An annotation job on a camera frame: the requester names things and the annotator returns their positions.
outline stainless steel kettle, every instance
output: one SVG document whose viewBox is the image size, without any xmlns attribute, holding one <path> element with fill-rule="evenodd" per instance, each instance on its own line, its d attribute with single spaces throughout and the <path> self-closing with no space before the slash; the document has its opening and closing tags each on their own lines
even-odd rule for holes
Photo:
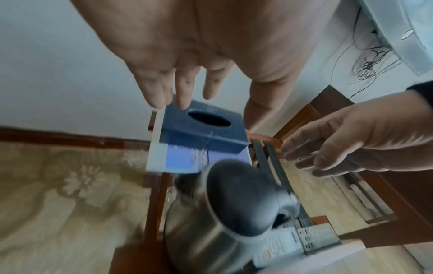
<svg viewBox="0 0 433 274">
<path fill-rule="evenodd" d="M 278 214 L 296 218 L 300 203 L 266 173 L 222 160 L 199 174 L 175 179 L 177 197 L 167 213 L 164 240 L 182 274 L 231 274 L 263 246 Z"/>
</svg>

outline blue tissue box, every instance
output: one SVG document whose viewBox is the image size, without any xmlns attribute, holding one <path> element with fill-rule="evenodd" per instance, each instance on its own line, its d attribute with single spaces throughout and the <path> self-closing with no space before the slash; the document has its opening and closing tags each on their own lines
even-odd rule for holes
<svg viewBox="0 0 433 274">
<path fill-rule="evenodd" d="M 160 143 L 195 149 L 240 153 L 248 146 L 239 113 L 192 101 L 187 110 L 166 107 Z"/>
</svg>

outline dark sleeve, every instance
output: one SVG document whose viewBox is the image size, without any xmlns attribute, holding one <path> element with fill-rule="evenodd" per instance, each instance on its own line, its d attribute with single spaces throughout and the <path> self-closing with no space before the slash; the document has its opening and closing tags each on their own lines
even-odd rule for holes
<svg viewBox="0 0 433 274">
<path fill-rule="evenodd" d="M 433 108 L 433 81 L 416 84 L 408 87 L 407 89 L 416 90 Z"/>
</svg>

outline white remote control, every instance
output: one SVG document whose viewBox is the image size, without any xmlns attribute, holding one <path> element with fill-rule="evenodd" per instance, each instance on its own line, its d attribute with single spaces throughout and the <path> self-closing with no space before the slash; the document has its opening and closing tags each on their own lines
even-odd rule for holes
<svg viewBox="0 0 433 274">
<path fill-rule="evenodd" d="M 253 257 L 253 264 L 257 268 L 262 268 L 279 259 L 303 253 L 296 228 L 278 228 L 269 232 L 269 237 L 260 252 Z"/>
<path fill-rule="evenodd" d="M 298 234 L 306 252 L 311 252 L 340 242 L 340 239 L 329 223 L 299 228 Z"/>
</svg>

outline kettle lid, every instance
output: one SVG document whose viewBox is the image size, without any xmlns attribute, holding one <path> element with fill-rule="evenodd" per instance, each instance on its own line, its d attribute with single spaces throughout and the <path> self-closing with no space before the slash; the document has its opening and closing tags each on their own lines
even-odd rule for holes
<svg viewBox="0 0 433 274">
<path fill-rule="evenodd" d="M 221 160 L 211 167 L 207 195 L 219 220 L 243 236 L 266 232 L 278 215 L 275 182 L 265 172 L 238 160 Z"/>
</svg>

